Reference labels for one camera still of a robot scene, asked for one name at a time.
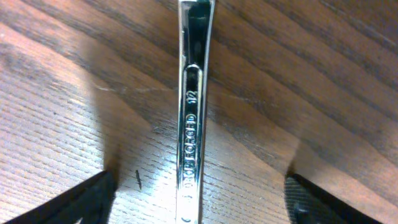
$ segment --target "hand tool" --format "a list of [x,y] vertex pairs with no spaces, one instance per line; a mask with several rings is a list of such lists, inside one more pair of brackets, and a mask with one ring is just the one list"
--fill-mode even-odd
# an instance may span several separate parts
[[208,53],[214,0],[179,0],[180,83],[176,223],[200,222]]

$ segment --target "chrome wrench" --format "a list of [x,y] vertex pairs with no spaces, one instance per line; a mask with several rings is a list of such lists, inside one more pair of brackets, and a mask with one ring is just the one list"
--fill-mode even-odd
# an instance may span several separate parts
[[199,222],[206,89],[215,0],[178,0],[180,84],[176,223]]

